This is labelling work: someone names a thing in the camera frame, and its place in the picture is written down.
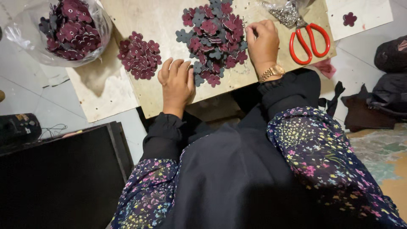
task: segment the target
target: hand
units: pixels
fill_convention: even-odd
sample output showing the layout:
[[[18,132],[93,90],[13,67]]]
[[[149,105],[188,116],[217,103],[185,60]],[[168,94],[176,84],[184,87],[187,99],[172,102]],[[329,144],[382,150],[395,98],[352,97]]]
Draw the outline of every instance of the hand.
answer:
[[[251,23],[246,27],[247,46],[250,59],[259,76],[277,64],[278,38],[277,28],[270,20]]]
[[[191,61],[184,62],[183,59],[173,62],[171,57],[158,72],[158,81],[162,85],[164,114],[173,114],[182,119],[188,99],[195,91],[194,70],[188,70],[190,64]]]

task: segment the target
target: watch face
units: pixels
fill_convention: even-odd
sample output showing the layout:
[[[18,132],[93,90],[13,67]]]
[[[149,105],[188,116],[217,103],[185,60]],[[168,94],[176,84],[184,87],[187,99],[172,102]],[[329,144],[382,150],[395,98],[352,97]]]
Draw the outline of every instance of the watch face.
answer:
[[[274,66],[274,69],[279,73],[279,74],[284,74],[285,73],[285,70],[284,70],[284,68],[282,68],[280,65],[276,65],[276,66]]]

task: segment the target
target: finger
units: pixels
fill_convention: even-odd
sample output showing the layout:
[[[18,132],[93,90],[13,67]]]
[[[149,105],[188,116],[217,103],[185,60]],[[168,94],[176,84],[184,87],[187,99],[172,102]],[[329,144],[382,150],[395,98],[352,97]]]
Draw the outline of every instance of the finger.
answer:
[[[191,64],[191,61],[186,61],[178,69],[178,74],[177,77],[183,80],[183,82],[187,83],[188,82],[188,68],[189,65]]]
[[[171,64],[170,78],[177,77],[179,66],[184,62],[183,59],[178,59]]]
[[[252,46],[254,44],[254,42],[256,41],[256,36],[253,33],[253,29],[250,27],[246,27],[246,40],[247,40],[247,44],[248,46]]]
[[[248,25],[248,27],[251,28],[252,30],[256,30],[259,36],[268,32],[266,26],[259,22],[253,22],[250,25]]]
[[[270,31],[276,31],[276,26],[271,20],[263,20],[260,23],[263,24]]]
[[[195,90],[195,79],[194,79],[194,69],[193,68],[189,69],[189,71],[188,71],[188,82],[186,84],[188,86],[189,91],[192,94]]]
[[[170,70],[169,70],[169,68],[170,68],[170,65],[171,65],[172,62],[173,62],[173,58],[170,57],[168,60],[166,60],[166,61],[162,64],[162,68],[161,68],[161,70],[160,70],[160,72],[161,72],[161,81],[160,81],[160,83],[161,83],[161,84],[167,82],[168,77],[169,77],[169,75],[170,75]]]

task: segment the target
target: scissors handle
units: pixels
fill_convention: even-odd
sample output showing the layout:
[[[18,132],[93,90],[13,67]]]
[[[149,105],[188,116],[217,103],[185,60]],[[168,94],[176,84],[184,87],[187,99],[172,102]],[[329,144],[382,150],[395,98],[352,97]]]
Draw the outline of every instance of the scissors handle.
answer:
[[[318,25],[316,25],[316,24],[314,24],[314,23],[311,23],[311,24],[307,25],[307,26],[305,27],[305,29],[307,30],[308,35],[309,35],[309,37],[310,37],[310,40],[311,40],[311,48],[312,48],[312,52],[314,52],[314,55],[315,55],[316,57],[319,57],[319,58],[326,56],[326,55],[328,54],[329,50],[330,50],[330,38],[329,38],[328,33],[327,33],[322,27],[320,27],[320,26],[318,26]],[[315,45],[314,34],[313,34],[313,32],[312,32],[311,29],[317,30],[317,31],[320,32],[320,33],[322,34],[322,36],[324,37],[324,39],[325,39],[325,44],[326,44],[326,48],[325,48],[325,51],[324,51],[323,53],[319,53],[319,52],[318,52],[317,47],[316,47],[316,45]],[[306,60],[306,61],[301,61],[301,60],[295,55],[295,52],[294,52],[294,38],[295,38],[295,35],[296,35],[296,34],[297,34],[298,41],[300,42],[301,46],[304,48],[305,52],[306,52],[307,55],[308,55],[308,60]],[[292,33],[291,39],[290,39],[290,54],[291,54],[291,57],[293,58],[293,60],[294,60],[297,64],[300,64],[300,65],[308,65],[309,63],[311,63],[311,61],[312,61],[312,52],[311,52],[311,50],[309,49],[308,45],[305,43],[304,39],[302,38],[301,30],[300,30],[300,29],[297,29],[294,33]]]

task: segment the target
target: black sleeve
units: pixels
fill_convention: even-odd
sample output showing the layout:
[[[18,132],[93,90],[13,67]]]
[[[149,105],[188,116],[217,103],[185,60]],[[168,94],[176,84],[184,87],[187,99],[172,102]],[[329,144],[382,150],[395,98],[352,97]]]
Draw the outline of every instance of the black sleeve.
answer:
[[[177,116],[161,112],[143,140],[143,156],[140,161],[173,159],[178,162],[181,155],[179,142],[182,140],[179,128],[183,124]]]
[[[262,83],[258,90],[262,104],[273,119],[278,112],[295,107],[318,108],[321,81],[315,71],[300,69],[286,73],[281,79]]]

